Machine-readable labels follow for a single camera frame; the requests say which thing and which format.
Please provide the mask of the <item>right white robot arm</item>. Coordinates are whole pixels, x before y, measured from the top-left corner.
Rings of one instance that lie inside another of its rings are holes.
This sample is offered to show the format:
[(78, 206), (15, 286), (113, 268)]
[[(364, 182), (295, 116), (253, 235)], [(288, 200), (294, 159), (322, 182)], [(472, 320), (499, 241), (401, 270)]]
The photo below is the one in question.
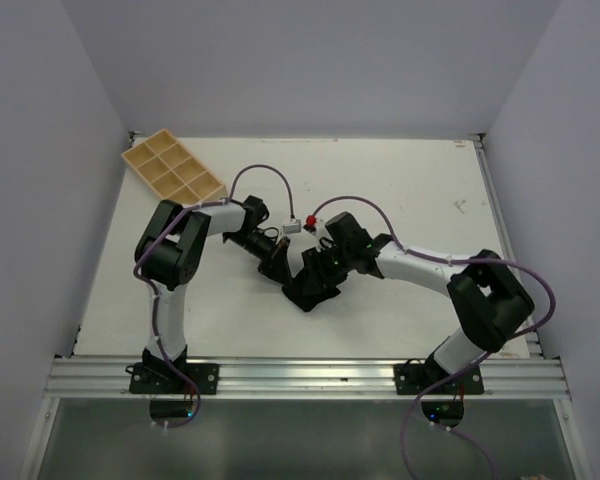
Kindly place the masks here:
[(302, 253), (303, 268), (285, 289), (305, 312), (339, 295), (338, 285), (351, 271), (406, 281), (450, 299), (460, 327), (429, 355), (422, 374), (437, 392), (450, 391), (467, 365), (498, 352), (535, 310), (524, 287), (490, 250), (437, 263), (431, 255), (403, 252), (388, 234), (322, 238), (319, 245)]

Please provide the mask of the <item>black underwear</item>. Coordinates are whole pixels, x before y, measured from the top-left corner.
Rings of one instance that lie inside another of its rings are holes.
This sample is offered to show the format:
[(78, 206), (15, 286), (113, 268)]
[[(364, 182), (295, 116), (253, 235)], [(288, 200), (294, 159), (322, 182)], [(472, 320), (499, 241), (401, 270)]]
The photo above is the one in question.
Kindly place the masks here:
[(320, 303), (335, 298), (341, 293), (336, 286), (317, 283), (304, 270), (301, 270), (289, 285), (284, 285), (282, 292), (303, 312), (310, 312)]

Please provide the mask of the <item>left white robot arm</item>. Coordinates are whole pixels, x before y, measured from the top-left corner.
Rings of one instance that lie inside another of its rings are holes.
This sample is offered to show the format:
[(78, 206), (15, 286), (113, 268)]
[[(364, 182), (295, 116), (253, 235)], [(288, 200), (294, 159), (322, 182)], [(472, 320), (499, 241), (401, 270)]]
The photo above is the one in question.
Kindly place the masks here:
[(156, 207), (136, 246), (133, 274), (147, 284), (151, 298), (150, 338), (142, 366), (165, 392), (177, 392), (187, 383), (185, 296), (209, 237), (219, 235), (243, 248), (274, 281), (291, 281), (286, 264), (290, 239), (268, 235), (261, 226), (268, 218), (268, 208), (254, 196), (189, 207), (162, 200)]

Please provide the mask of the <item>wooden compartment tray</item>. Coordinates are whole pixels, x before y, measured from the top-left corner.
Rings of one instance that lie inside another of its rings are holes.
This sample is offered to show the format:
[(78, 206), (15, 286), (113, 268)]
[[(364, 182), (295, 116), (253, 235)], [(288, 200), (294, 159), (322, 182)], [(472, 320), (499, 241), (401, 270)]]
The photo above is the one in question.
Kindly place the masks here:
[(194, 205), (228, 195), (225, 183), (168, 129), (134, 144), (121, 156), (160, 200)]

